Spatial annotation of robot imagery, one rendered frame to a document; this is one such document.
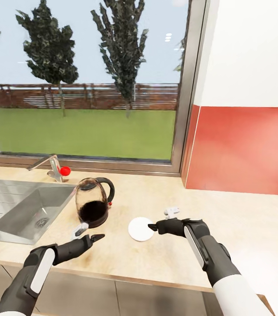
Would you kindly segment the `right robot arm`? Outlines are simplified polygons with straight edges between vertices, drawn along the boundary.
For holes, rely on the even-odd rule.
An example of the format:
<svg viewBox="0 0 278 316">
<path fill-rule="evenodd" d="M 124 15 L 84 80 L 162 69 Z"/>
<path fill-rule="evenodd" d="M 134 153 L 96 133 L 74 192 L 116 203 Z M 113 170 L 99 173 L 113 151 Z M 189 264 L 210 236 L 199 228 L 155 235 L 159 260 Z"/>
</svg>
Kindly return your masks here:
<svg viewBox="0 0 278 316">
<path fill-rule="evenodd" d="M 201 218 L 179 220 L 179 207 L 167 208 L 165 220 L 148 224 L 160 235 L 170 233 L 187 238 L 218 299 L 224 316 L 273 316 L 232 263 L 227 248 L 218 243 Z"/>
</svg>

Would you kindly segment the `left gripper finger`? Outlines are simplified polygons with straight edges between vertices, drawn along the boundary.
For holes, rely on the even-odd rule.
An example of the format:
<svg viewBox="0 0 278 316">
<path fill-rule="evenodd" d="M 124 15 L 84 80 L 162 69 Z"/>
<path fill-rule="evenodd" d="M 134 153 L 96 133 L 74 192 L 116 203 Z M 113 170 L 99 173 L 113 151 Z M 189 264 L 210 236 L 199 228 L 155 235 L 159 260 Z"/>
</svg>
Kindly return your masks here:
<svg viewBox="0 0 278 316">
<path fill-rule="evenodd" d="M 105 237 L 105 234 L 94 234 L 90 237 L 90 241 L 91 241 L 91 245 L 93 245 L 93 243 L 95 243 L 95 241 L 101 239 Z"/>
</svg>

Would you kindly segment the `saucer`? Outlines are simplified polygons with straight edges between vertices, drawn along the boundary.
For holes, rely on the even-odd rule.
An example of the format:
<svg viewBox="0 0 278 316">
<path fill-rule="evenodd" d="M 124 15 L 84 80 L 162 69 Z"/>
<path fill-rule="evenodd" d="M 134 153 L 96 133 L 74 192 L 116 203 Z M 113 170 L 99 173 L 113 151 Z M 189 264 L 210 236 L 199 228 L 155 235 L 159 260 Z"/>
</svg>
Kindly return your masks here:
<svg viewBox="0 0 278 316">
<path fill-rule="evenodd" d="M 128 225 L 128 232 L 135 240 L 146 241 L 154 234 L 154 231 L 148 227 L 148 224 L 152 223 L 150 219 L 145 217 L 135 218 Z"/>
</svg>

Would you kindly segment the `electric kettle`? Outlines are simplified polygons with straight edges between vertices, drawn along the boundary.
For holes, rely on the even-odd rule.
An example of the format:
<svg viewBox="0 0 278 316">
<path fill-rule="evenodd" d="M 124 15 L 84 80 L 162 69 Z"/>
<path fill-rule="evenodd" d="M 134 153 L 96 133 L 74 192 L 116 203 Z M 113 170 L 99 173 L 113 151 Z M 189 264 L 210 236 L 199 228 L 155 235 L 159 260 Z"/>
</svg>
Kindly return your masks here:
<svg viewBox="0 0 278 316">
<path fill-rule="evenodd" d="M 109 184 L 109 197 L 101 183 Z M 115 195 L 113 183 L 104 177 L 87 177 L 79 182 L 74 191 L 76 191 L 75 203 L 80 223 L 87 223 L 89 229 L 104 224 L 109 215 L 109 205 Z"/>
</svg>

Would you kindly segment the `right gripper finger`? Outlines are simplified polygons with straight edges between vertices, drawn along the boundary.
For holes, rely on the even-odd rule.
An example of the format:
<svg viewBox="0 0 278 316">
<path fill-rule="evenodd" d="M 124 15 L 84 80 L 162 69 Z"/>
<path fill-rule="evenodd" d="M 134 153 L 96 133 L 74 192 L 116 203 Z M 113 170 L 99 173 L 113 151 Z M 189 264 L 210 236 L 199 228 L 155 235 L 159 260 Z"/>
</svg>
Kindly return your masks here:
<svg viewBox="0 0 278 316">
<path fill-rule="evenodd" d="M 157 223 L 155 224 L 148 224 L 148 227 L 153 231 L 158 231 Z"/>
</svg>

